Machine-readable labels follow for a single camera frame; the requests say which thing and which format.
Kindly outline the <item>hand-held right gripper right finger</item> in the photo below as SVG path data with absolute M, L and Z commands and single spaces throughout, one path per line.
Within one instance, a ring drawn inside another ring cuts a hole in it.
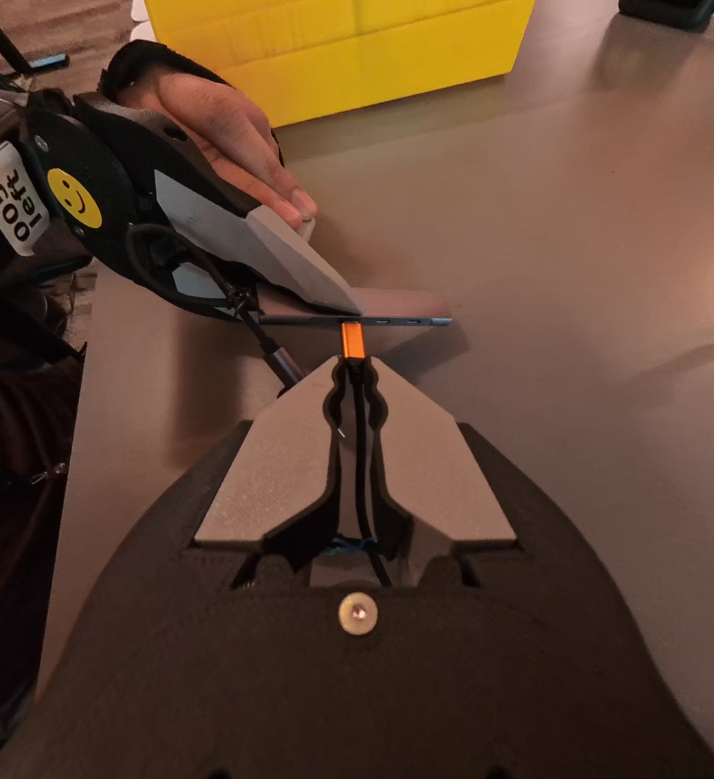
M 415 586 L 431 560 L 510 549 L 517 535 L 455 418 L 376 357 L 366 363 L 379 552 Z

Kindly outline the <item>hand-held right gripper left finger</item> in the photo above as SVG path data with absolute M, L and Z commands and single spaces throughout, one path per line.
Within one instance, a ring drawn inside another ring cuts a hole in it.
M 293 570 L 315 559 L 339 524 L 339 357 L 331 357 L 248 427 L 194 542 L 205 549 L 283 556 Z

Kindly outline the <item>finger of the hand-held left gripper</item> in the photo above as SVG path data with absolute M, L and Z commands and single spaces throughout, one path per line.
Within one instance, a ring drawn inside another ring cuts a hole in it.
M 224 280 L 234 288 L 235 291 L 245 291 L 253 299 L 256 298 L 256 283 L 252 276 L 246 277 L 239 274 L 232 278 L 228 275 L 226 268 L 218 268 L 222 271 Z M 224 299 L 222 290 L 216 285 L 206 270 L 203 270 L 192 263 L 183 263 L 171 272 L 171 280 L 174 285 L 174 291 L 186 297 L 207 297 Z M 192 313 L 197 316 L 213 318 L 220 321 L 239 321 L 235 316 L 235 308 L 232 306 L 204 306 L 193 302 L 172 302 L 172 306 L 180 310 Z
M 171 225 L 199 248 L 243 264 L 310 306 L 362 315 L 346 280 L 269 207 L 239 217 L 159 170 L 155 190 Z

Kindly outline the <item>yellow plastic bin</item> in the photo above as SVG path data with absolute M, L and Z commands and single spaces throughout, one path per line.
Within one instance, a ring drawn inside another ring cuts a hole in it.
M 505 75 L 533 1 L 149 1 L 157 41 L 275 127 Z

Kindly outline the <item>person's left hand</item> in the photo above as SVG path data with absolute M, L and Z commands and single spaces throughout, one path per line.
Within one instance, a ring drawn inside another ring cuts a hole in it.
M 267 116 L 231 86 L 187 73 L 158 69 L 149 104 L 196 142 L 217 175 L 298 229 L 317 206 L 285 168 Z

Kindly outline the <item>dark brown clothing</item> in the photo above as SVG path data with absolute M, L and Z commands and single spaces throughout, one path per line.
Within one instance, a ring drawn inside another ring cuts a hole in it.
M 0 742 L 39 673 L 83 358 L 38 286 L 0 292 Z

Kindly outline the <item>dark teal object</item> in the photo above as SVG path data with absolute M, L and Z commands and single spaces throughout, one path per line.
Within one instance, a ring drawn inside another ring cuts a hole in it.
M 621 15 L 683 31 L 703 27 L 714 14 L 714 1 L 618 1 Z

